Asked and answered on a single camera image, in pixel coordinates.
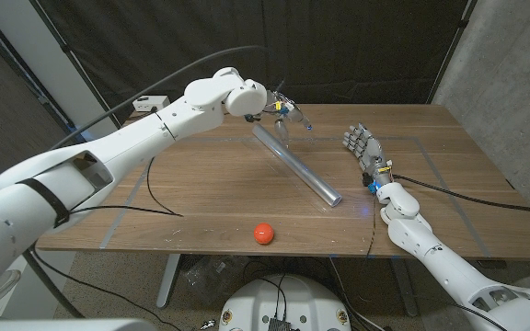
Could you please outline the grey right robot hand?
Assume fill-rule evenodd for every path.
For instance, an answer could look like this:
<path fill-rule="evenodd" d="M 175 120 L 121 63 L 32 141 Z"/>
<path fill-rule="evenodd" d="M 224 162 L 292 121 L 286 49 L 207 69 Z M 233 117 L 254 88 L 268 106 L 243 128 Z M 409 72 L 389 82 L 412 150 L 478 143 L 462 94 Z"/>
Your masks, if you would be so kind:
<path fill-rule="evenodd" d="M 354 154 L 363 171 L 362 182 L 366 187 L 379 189 L 394 181 L 391 162 L 386 159 L 381 143 L 361 123 L 349 127 L 342 144 Z"/>

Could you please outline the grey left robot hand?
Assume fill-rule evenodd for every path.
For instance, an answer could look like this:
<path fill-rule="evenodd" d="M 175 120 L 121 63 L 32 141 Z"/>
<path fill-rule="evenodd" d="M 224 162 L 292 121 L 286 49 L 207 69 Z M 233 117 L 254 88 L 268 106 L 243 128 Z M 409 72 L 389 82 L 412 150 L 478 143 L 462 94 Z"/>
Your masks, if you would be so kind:
<path fill-rule="evenodd" d="M 263 112 L 276 117 L 273 128 L 285 147 L 289 146 L 290 141 L 286 121 L 300 123 L 308 131 L 312 130 L 312 124 L 305 113 L 290 98 L 278 91 L 267 92 L 267 103 Z"/>

